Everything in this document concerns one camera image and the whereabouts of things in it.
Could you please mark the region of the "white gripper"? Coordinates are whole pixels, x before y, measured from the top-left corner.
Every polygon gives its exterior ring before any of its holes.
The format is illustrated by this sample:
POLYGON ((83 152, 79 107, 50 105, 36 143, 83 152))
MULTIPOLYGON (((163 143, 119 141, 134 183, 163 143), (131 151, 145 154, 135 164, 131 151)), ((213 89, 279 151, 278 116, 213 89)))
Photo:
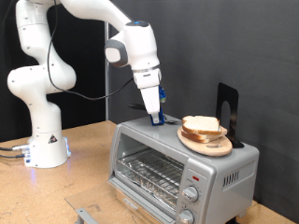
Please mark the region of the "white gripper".
POLYGON ((160 111, 159 85, 161 70, 159 68, 145 71, 134 71, 134 81, 139 88, 146 110, 149 114, 160 111))

